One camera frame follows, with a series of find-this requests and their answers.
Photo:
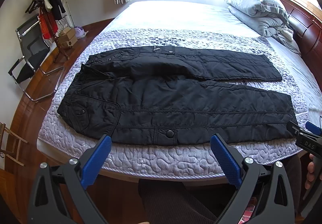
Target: folded blanket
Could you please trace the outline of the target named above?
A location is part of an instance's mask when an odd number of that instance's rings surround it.
[[[288,14],[280,0],[225,0],[228,9],[240,21],[265,37],[273,37],[291,51],[300,54],[288,27]]]
[[[279,17],[250,17],[231,5],[228,6],[228,9],[241,22],[261,36],[272,37],[292,52],[301,54],[296,42],[293,39],[292,41],[289,39],[289,37],[292,38],[293,31],[285,27]]]

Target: finger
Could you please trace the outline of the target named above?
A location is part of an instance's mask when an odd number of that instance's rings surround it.
[[[311,187],[311,182],[306,181],[304,187],[306,190],[308,190]]]
[[[313,173],[314,172],[314,163],[310,162],[308,165],[308,172]]]
[[[314,180],[314,174],[308,172],[308,174],[306,175],[306,179],[309,182],[312,182]]]

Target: black mesh office chair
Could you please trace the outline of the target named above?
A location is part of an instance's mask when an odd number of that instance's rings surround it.
[[[30,100],[39,101],[45,97],[52,96],[53,94],[55,94],[55,92],[58,89],[65,67],[60,66],[48,72],[44,72],[41,69],[40,65],[43,62],[43,60],[46,58],[47,54],[49,53],[50,47],[42,38],[38,14],[30,18],[23,25],[21,25],[16,30],[16,33],[20,42],[20,48],[23,56],[22,58],[16,61],[13,67],[9,70],[8,74],[14,79],[14,81],[19,85],[19,87],[23,90],[23,92],[28,96]],[[26,61],[26,64],[19,72],[19,75],[17,76],[17,78],[15,78],[12,72],[14,68],[16,68],[23,59]],[[28,78],[32,78],[38,69],[41,70],[41,72],[47,76],[59,70],[61,70],[62,72],[59,76],[55,89],[51,93],[38,97],[36,99],[33,99],[21,87],[20,83],[27,80]]]

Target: button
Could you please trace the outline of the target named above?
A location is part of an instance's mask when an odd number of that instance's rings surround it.
[[[172,137],[173,137],[173,135],[174,135],[173,131],[167,131],[167,132],[166,132],[166,136],[167,136],[168,138],[172,138]]]

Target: silver screw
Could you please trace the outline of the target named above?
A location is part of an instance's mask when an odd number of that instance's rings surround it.
[[[252,158],[250,158],[250,157],[246,157],[245,162],[248,163],[248,164],[253,164],[254,160]]]
[[[76,159],[76,158],[72,158],[69,160],[69,164],[71,164],[71,165],[75,165],[77,162],[78,162],[78,159]]]
[[[278,166],[279,168],[283,167],[283,163],[281,163],[280,161],[276,161],[275,162],[276,166]]]
[[[44,169],[44,168],[46,168],[48,166],[48,164],[47,163],[45,163],[45,162],[42,162],[42,163],[40,163],[40,168],[41,169]]]

